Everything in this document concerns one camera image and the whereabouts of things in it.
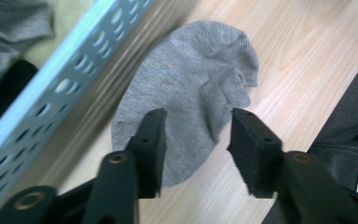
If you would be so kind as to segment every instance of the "black cloth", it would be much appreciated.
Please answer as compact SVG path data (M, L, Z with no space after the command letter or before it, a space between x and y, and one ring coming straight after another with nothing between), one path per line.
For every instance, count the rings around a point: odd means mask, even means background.
M358 74L311 145L331 176L344 188L356 190L358 182ZM263 223L279 223L274 204ZM294 223L299 223L296 216Z
M0 118L36 73L33 64L19 60L4 74L0 81Z

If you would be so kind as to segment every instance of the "dark gray cloth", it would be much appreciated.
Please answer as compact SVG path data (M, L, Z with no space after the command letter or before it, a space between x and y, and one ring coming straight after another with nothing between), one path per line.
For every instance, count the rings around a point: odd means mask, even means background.
M113 150L123 150L145 113L167 110L163 185L187 180L205 162L231 120L250 104L258 60L243 31L214 21L177 29L150 52L120 102Z
M36 40L52 35L49 7L41 0L0 0L0 79Z
M358 182L358 74L319 132L308 153L318 158L339 185L356 191ZM278 223L277 206L277 204L272 206L263 221L264 224ZM291 217L293 223L299 223L298 217Z

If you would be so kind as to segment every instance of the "perforated metal rack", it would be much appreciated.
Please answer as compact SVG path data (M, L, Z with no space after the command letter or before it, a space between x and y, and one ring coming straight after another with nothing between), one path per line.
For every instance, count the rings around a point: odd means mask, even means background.
M99 0L0 119L0 204L153 0Z

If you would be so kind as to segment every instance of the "light wood grain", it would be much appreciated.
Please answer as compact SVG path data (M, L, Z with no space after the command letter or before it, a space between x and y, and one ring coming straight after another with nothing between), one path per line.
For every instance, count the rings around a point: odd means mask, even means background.
M358 71L358 0L202 0L187 22L198 20L221 21L250 37L260 71L247 109L280 136L285 150L307 150ZM272 201L247 195L226 151L229 128L190 179L163 189L159 199L141 200L141 223L262 221ZM103 155L97 152L108 141L109 126L61 192L95 176Z

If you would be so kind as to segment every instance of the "gray sock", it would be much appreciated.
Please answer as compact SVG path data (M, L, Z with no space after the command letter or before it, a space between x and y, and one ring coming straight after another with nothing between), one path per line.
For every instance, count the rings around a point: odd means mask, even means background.
M205 162L233 107L250 104L258 60L247 36L214 21L177 29L150 52L120 102L113 150L123 150L146 112L167 110L163 185L187 180Z
M0 0L0 79L36 40L52 35L49 7L41 0Z

